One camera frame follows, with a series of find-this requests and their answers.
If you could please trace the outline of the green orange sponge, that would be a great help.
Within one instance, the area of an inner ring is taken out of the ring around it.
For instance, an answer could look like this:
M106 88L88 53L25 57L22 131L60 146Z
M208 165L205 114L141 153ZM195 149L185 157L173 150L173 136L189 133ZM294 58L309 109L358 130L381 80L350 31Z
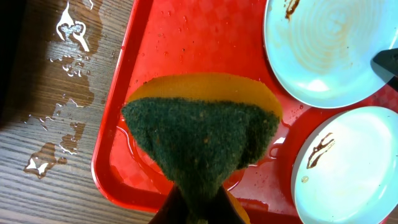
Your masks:
M264 156L282 119L265 84L227 73L154 78L121 112L137 145L180 190L186 223L214 223L218 189Z

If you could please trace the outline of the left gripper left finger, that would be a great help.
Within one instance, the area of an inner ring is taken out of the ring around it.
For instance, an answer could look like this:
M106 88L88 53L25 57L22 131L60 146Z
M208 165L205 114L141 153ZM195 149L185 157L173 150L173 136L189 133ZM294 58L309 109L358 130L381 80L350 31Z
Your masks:
M149 224L186 224L187 205L176 185Z

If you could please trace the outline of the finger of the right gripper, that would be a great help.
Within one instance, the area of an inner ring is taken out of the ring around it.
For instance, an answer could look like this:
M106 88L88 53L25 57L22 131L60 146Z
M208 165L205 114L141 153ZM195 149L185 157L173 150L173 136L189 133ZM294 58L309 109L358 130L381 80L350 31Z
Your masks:
M397 77L397 52L398 48L382 50L374 56L373 62Z

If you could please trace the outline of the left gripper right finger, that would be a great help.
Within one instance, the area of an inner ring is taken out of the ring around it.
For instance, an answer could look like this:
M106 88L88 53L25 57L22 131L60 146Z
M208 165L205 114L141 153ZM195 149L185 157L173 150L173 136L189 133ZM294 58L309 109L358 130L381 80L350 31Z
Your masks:
M244 224L243 218L234 208L225 189L220 187L214 199L214 223L216 224Z

